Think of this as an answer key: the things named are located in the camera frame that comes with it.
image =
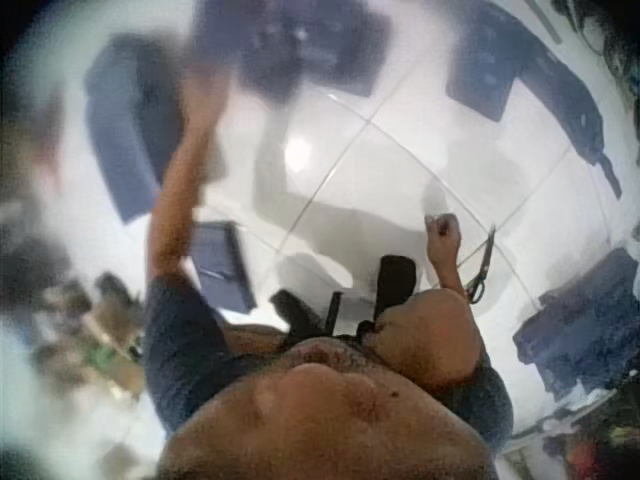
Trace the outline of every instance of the person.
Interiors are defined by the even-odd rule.
[[[179,479],[497,478],[511,433],[456,260],[455,216],[428,222],[441,288],[386,310],[361,341],[225,326],[181,269],[229,75],[186,76],[184,138],[153,209],[144,366]]]

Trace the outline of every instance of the black object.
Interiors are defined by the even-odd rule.
[[[620,198],[620,182],[603,151],[602,116],[584,82],[515,17],[490,2],[478,2],[471,10],[447,95],[499,122],[519,76],[554,115],[576,152],[590,165],[602,167]]]
[[[331,303],[329,304],[329,312],[324,323],[324,333],[333,335],[338,320],[338,312],[340,311],[340,302],[342,301],[342,292],[333,292],[331,295]]]
[[[291,327],[287,345],[295,345],[305,338],[324,334],[324,323],[309,305],[287,290],[280,290],[269,300],[276,313]]]
[[[116,35],[85,78],[87,126],[122,221],[151,211],[182,138],[173,65],[163,45]]]
[[[467,298],[469,303],[475,305],[484,296],[485,280],[489,274],[489,266],[491,265],[491,254],[493,253],[493,246],[496,239],[496,227],[491,227],[489,231],[489,238],[487,239],[487,246],[484,249],[484,256],[482,257],[482,264],[480,265],[480,272],[471,280],[465,290],[467,292]]]
[[[387,308],[402,305],[416,288],[416,264],[407,257],[385,255],[380,259],[374,321]]]
[[[535,363],[558,400],[579,379],[587,392],[615,388],[640,363],[638,262],[611,252],[572,286],[540,297],[543,310],[513,336],[518,358]]]
[[[248,314],[256,307],[234,223],[196,225],[190,253],[200,279],[202,296],[211,308]]]

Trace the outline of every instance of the floor tile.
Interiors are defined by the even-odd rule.
[[[609,249],[589,168],[571,149],[498,232],[502,252],[534,299],[584,273]]]
[[[388,20],[391,29],[384,65],[371,96],[360,97],[338,89],[322,88],[366,119],[374,115],[426,49],[454,34],[441,9],[423,1],[369,0],[368,4],[373,13]]]
[[[460,267],[463,282],[477,275],[484,248]],[[514,409],[514,433],[533,426],[547,411],[553,411],[553,395],[547,393],[535,365],[518,360],[513,335],[536,310],[522,284],[498,249],[491,258],[486,291],[472,306],[493,367],[504,381]]]
[[[485,232],[460,202],[404,149],[369,126],[347,151],[284,246],[313,255],[343,288],[374,294],[380,258],[426,263],[424,215],[454,212],[470,255]]]
[[[237,88],[219,128],[204,203],[278,248],[363,125],[313,89],[276,109]]]
[[[599,105],[604,122],[604,151],[613,164],[616,177],[622,187],[622,197],[617,199],[602,169],[590,169],[596,190],[604,210],[611,243],[623,243],[640,221],[640,158],[639,143],[633,127],[633,114],[627,111],[620,96],[613,92]]]
[[[485,228],[499,225],[560,160],[569,140],[519,80],[500,123],[451,100],[448,53],[442,56],[412,72],[373,121],[458,194]]]

